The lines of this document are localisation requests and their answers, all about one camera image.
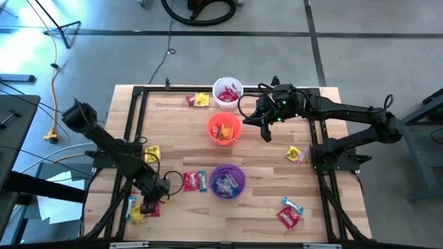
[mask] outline red candy wrapper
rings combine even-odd
[[[183,191],[200,190],[199,172],[185,172],[183,179]]]
[[[284,224],[288,230],[292,230],[297,225],[299,216],[291,213],[291,207],[285,207],[277,214],[277,218]]]
[[[188,105],[189,105],[190,107],[193,107],[193,106],[194,106],[194,103],[195,103],[195,94],[187,95],[187,96],[186,96],[186,102],[188,102]]]
[[[155,212],[147,214],[148,217],[160,217],[160,202],[155,204]]]
[[[217,98],[223,102],[234,102],[234,101],[238,100],[238,94],[236,92],[234,92],[234,90],[225,86],[224,91],[221,92],[217,96]]]

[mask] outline yellow candy wrapper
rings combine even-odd
[[[157,158],[159,158],[161,160],[160,146],[153,145],[153,146],[149,146],[145,149],[145,162],[146,163],[153,163],[153,162],[157,161],[155,156],[148,154],[148,153],[156,155]]]
[[[286,157],[295,164],[301,165],[303,158],[305,157],[305,151],[291,145],[289,146],[289,150],[286,152]]]
[[[195,106],[196,107],[209,107],[209,94],[195,93]]]
[[[131,217],[131,222],[134,225],[143,224],[145,222],[145,215],[140,213],[141,204],[136,203],[134,207],[131,208],[129,216]]]

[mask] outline candy wrapper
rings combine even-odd
[[[212,135],[220,141],[231,140],[234,136],[234,128],[229,124],[214,124]]]
[[[305,210],[302,206],[295,204],[293,201],[289,200],[289,198],[284,197],[283,198],[283,204],[288,205],[292,207],[299,215],[303,214],[303,211]]]
[[[204,171],[199,172],[199,181],[200,181],[200,192],[208,191],[208,188],[206,187],[206,172]]]
[[[225,181],[227,181],[230,184],[230,186],[232,187],[233,195],[236,195],[236,193],[238,193],[238,191],[239,191],[239,187],[238,187],[238,183],[235,180],[234,176],[231,174],[227,174]]]
[[[155,203],[155,211],[153,213],[146,214],[148,217],[160,217],[160,202]]]
[[[234,188],[226,179],[226,176],[217,178],[217,180],[215,181],[215,186],[216,186],[216,192],[221,197],[228,198],[235,195]]]
[[[300,219],[297,214],[291,213],[291,207],[285,207],[277,214],[277,218],[288,230],[292,230],[292,228],[297,225],[297,222]]]
[[[142,224],[145,222],[145,215],[140,213],[141,204],[136,203],[134,207],[131,208],[129,216],[131,217],[131,222],[134,225]]]
[[[293,145],[289,146],[289,150],[286,152],[286,157],[297,165],[301,165],[303,158],[305,157],[305,150],[299,149]]]
[[[199,172],[185,172],[183,173],[185,181],[183,191],[192,191],[200,189]]]
[[[225,86],[224,91],[221,92],[217,98],[223,102],[234,102],[238,100],[237,91],[232,90],[231,88]]]
[[[128,200],[128,202],[127,202],[127,209],[126,209],[125,220],[128,221],[128,220],[131,219],[131,217],[130,217],[129,214],[130,214],[130,212],[131,212],[132,207],[135,206],[136,201],[137,201],[137,198],[136,198],[136,197],[133,197],[133,196],[130,196],[130,197],[127,198],[127,200]]]
[[[209,107],[209,94],[195,93],[186,96],[186,102],[190,107]]]
[[[153,145],[153,146],[149,146],[145,149],[145,162],[146,163],[153,163],[153,162],[157,161],[155,156],[153,156],[151,154],[154,154],[159,160],[161,160],[160,146]]]

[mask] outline tripod stand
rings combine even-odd
[[[55,20],[51,17],[51,15],[45,10],[45,8],[43,8],[43,6],[40,4],[40,2],[38,2],[38,0],[35,0],[35,2],[40,6],[40,8],[45,12],[45,14],[49,17],[49,19],[55,24],[55,26],[57,27],[57,28],[54,28],[54,29],[52,29],[51,31],[57,31],[58,33],[60,33],[60,36],[62,37],[62,40],[63,40],[63,43],[64,43],[64,46],[67,48],[67,49],[70,49],[71,47],[69,46],[69,44],[68,44],[68,41],[66,40],[66,36],[64,35],[64,29],[63,28],[68,28],[69,26],[71,26],[71,25],[75,25],[75,24],[78,24],[78,26],[77,26],[77,28],[80,26],[80,24],[81,24],[81,22],[80,21],[74,21],[74,22],[72,22],[72,23],[70,23],[70,24],[66,24],[66,25],[63,25],[63,26],[58,26],[58,24],[55,22]],[[45,35],[49,35],[49,33],[48,33],[48,31],[44,31],[43,32]]]

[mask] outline purple bowl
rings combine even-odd
[[[231,174],[234,177],[234,179],[238,183],[238,188],[239,188],[239,192],[237,192],[237,194],[235,196],[228,197],[228,198],[220,196],[217,193],[217,186],[215,184],[215,182],[217,181],[217,178],[222,177],[226,174]],[[220,199],[224,199],[224,200],[236,199],[238,196],[242,195],[245,187],[246,187],[246,175],[243,173],[243,171],[239,167],[232,165],[232,164],[220,165],[219,167],[215,168],[214,171],[209,176],[209,188],[213,192],[213,194],[216,197],[219,197]]]

